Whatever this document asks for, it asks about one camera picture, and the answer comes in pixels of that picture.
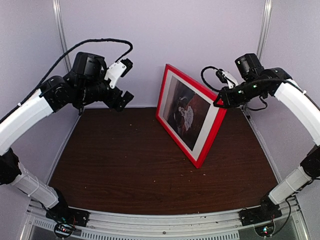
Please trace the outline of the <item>canyon woman photo print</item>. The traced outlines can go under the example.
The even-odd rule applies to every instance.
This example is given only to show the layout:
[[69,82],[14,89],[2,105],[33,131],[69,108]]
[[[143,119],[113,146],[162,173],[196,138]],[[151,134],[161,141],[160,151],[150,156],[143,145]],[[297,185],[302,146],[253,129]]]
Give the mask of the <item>canyon woman photo print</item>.
[[172,76],[163,118],[192,151],[205,122],[210,103]]

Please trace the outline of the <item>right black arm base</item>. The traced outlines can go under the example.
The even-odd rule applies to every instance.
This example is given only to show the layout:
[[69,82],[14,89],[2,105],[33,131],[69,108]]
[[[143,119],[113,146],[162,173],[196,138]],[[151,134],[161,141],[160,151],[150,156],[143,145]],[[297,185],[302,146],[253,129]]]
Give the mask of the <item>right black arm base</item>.
[[243,208],[238,212],[242,226],[255,225],[281,217],[282,211],[279,204],[274,204],[265,195],[260,200],[260,205],[253,208]]

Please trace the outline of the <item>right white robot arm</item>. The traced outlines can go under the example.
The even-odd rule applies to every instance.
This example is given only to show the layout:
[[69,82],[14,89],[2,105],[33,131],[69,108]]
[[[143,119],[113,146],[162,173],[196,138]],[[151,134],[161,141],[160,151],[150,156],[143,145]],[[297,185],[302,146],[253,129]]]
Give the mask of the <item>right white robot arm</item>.
[[214,106],[238,108],[255,98],[272,97],[290,112],[313,142],[313,147],[298,166],[262,198],[256,216],[266,221],[276,212],[276,205],[320,178],[320,108],[289,73],[280,67],[263,67],[254,53],[238,57],[235,65],[242,82],[228,71],[216,68],[216,76],[226,86],[218,90]]

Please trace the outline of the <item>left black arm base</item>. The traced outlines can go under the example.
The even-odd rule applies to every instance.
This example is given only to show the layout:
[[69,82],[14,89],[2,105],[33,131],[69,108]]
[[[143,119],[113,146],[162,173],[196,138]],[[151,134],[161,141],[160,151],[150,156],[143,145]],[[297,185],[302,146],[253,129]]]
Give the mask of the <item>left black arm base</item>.
[[69,207],[61,191],[54,188],[58,196],[58,203],[52,208],[46,208],[46,217],[57,222],[67,223],[79,227],[86,227],[90,213],[86,210]]

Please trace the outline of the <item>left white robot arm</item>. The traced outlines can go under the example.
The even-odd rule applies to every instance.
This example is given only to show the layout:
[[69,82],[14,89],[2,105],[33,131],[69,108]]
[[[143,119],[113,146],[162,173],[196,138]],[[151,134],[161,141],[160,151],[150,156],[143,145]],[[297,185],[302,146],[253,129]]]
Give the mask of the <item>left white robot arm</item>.
[[0,123],[0,183],[15,186],[36,199],[61,222],[69,221],[72,211],[63,195],[26,170],[12,144],[39,121],[69,104],[80,114],[94,102],[103,102],[121,112],[134,96],[116,84],[132,67],[128,58],[107,66],[103,56],[78,52],[70,72],[52,76],[37,87],[25,103]]

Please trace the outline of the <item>right circuit board with leds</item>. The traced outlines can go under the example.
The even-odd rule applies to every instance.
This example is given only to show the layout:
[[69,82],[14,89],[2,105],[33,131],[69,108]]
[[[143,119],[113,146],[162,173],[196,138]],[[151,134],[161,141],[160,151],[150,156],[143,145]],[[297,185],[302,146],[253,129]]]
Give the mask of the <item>right circuit board with leds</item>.
[[275,231],[275,227],[271,225],[260,225],[256,226],[254,230],[259,237],[264,238],[272,235]]

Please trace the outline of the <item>circuit board with leds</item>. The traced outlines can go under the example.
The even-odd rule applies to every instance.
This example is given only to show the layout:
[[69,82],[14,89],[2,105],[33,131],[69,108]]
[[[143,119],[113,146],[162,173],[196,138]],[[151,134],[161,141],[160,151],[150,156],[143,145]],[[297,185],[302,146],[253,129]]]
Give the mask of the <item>circuit board with leds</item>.
[[254,230],[259,237],[264,238],[272,235],[275,231],[275,227],[271,225],[260,225],[256,226]]
[[75,230],[75,227],[64,223],[57,223],[53,228],[54,234],[61,239],[70,237]]

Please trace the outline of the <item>left circuit board with leds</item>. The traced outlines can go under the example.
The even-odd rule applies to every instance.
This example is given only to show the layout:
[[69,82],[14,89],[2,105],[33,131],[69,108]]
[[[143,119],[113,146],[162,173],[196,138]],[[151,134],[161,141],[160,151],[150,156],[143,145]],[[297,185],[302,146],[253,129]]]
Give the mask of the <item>left circuit board with leds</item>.
[[53,228],[54,234],[61,239],[70,237],[75,230],[75,227],[64,223],[57,223]]

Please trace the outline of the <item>left aluminium corner post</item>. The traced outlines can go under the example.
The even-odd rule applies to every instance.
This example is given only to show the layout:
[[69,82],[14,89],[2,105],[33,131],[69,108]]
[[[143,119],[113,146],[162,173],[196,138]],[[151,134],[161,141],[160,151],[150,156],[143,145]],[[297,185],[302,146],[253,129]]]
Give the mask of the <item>left aluminium corner post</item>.
[[54,18],[57,26],[61,49],[62,49],[62,53],[64,54],[67,52],[68,47],[67,47],[67,41],[66,41],[66,36],[64,31],[60,1],[52,0],[52,6],[53,6],[53,14],[54,14]]

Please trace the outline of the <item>front aluminium rail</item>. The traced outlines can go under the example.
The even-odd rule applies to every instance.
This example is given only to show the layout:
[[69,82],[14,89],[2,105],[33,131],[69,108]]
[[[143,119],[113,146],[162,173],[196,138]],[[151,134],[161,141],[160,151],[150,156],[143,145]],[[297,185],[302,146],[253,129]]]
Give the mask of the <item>front aluminium rail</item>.
[[[281,217],[242,226],[240,209],[180,214],[138,215],[89,211],[86,227],[77,226],[69,240],[309,240],[308,228],[296,198],[280,205]],[[260,237],[256,226],[274,232]]]

